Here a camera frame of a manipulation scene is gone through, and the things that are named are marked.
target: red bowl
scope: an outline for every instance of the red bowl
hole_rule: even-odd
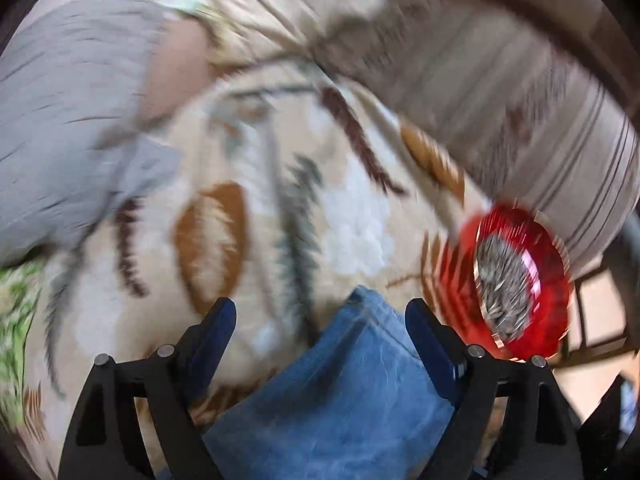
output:
[[[497,204],[481,219],[476,235],[477,247],[498,233],[520,254],[529,271],[529,295],[533,300],[529,325],[518,338],[502,341],[487,321],[474,251],[474,277],[482,317],[496,345],[504,346],[517,359],[533,355],[550,358],[558,352],[558,343],[568,332],[567,307],[572,290],[567,277],[568,255],[562,240],[551,235],[541,221],[539,214],[534,216],[517,205]]]

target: metal bolt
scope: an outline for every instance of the metal bolt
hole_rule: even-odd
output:
[[[96,365],[96,366],[104,366],[105,364],[107,364],[109,362],[109,359],[111,359],[111,357],[108,354],[98,354],[94,358],[94,365]]]
[[[174,354],[175,348],[173,345],[162,345],[158,349],[158,355],[160,357],[169,357]]]
[[[546,366],[546,359],[542,357],[542,355],[534,355],[531,358],[531,362],[534,366],[538,368],[544,368]]]
[[[469,353],[471,357],[476,357],[476,358],[484,357],[484,354],[486,353],[484,348],[482,348],[480,345],[469,345],[466,348],[466,351]]]

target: gray blanket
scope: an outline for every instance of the gray blanket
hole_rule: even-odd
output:
[[[41,244],[73,249],[177,153],[136,124],[163,10],[76,0],[17,34],[0,58],[0,266]]]

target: jeans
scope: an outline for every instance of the jeans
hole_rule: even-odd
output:
[[[400,480],[425,465],[452,413],[402,316],[359,286],[312,349],[203,440],[225,480]]]

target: green patterned fabric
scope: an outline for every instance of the green patterned fabric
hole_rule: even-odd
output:
[[[44,261],[0,269],[0,416],[9,429],[22,423],[24,348],[42,289]]]

